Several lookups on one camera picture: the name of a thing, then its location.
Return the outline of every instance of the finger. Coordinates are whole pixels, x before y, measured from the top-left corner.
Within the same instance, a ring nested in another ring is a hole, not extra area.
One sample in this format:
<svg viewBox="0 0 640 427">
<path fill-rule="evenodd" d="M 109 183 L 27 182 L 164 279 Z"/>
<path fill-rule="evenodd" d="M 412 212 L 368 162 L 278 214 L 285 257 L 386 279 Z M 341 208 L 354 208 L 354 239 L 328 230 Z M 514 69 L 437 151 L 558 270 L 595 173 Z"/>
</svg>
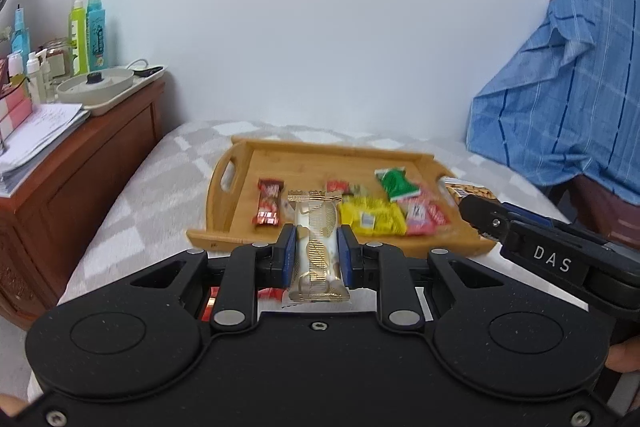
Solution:
<svg viewBox="0 0 640 427">
<path fill-rule="evenodd" d="M 611 346 L 606 366 L 617 373 L 640 370 L 640 337 Z"/>
<path fill-rule="evenodd" d="M 0 394 L 0 409 L 9 416 L 15 416 L 22 409 L 27 407 L 27 402 L 16 398 L 15 396 L 9 396 L 8 394 Z"/>
</svg>

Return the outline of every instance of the wooden cabinet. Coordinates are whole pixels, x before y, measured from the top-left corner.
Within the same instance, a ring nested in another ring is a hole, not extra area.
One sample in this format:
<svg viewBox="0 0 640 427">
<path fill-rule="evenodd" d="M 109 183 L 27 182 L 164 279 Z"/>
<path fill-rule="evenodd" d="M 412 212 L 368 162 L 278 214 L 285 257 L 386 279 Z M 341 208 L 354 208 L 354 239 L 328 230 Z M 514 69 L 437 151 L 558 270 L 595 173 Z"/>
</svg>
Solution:
<svg viewBox="0 0 640 427">
<path fill-rule="evenodd" d="M 157 80 L 87 120 L 0 199 L 0 315 L 26 329 L 58 302 L 111 205 L 161 139 L 163 90 Z"/>
</svg>

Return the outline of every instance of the white tray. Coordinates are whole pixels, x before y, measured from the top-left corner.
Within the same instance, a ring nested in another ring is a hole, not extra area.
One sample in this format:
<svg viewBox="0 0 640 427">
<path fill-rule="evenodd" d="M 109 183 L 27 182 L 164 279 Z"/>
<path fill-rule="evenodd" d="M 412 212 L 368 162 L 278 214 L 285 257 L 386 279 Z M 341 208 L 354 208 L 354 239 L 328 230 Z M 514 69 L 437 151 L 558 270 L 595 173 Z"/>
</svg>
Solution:
<svg viewBox="0 0 640 427">
<path fill-rule="evenodd" d="M 136 62 L 132 62 L 129 66 L 127 66 L 127 68 L 130 68 Z M 155 68 L 155 66 L 149 66 L 149 64 L 147 64 L 145 67 L 140 68 L 140 69 L 146 70 L 148 68 Z M 147 84 L 150 84 L 154 80 L 157 80 L 158 78 L 161 78 L 164 75 L 165 71 L 166 71 L 166 66 L 162 66 L 162 69 L 160 71 L 158 71 L 158 73 L 154 73 L 151 76 L 148 76 L 146 78 L 144 78 L 142 76 L 134 76 L 133 77 L 133 85 L 131 87 L 129 87 L 129 89 L 125 89 L 123 92 L 121 92 L 120 94 L 114 96 L 111 100 L 108 100 L 107 102 L 99 103 L 97 105 L 85 105 L 84 108 L 87 111 L 89 111 L 91 116 L 101 116 L 101 115 L 105 114 L 108 110 L 110 110 L 113 107 L 115 107 L 116 105 L 118 105 L 123 100 L 126 100 L 127 98 L 129 98 L 135 92 L 137 92 L 140 89 L 142 89 L 143 87 L 145 87 Z"/>
</svg>

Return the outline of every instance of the blue cloth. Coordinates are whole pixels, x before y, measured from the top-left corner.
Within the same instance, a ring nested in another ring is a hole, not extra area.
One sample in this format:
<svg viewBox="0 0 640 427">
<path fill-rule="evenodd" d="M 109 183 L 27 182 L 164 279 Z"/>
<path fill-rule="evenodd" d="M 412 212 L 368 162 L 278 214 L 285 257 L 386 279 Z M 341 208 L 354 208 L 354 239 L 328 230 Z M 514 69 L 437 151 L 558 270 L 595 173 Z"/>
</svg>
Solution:
<svg viewBox="0 0 640 427">
<path fill-rule="evenodd" d="M 535 185 L 585 174 L 640 204 L 639 0 L 552 0 L 475 97 L 466 145 Z"/>
</svg>

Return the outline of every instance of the floor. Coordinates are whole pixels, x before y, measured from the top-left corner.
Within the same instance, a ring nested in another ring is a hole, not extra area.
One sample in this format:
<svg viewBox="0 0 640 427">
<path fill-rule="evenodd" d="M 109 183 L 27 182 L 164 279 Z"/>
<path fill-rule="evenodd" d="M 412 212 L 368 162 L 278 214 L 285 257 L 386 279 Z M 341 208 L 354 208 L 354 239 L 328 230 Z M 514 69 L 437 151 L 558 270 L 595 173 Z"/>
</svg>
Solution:
<svg viewBox="0 0 640 427">
<path fill-rule="evenodd" d="M 26 331 L 0 317 L 0 393 L 27 399 L 31 368 L 24 355 Z"/>
</svg>

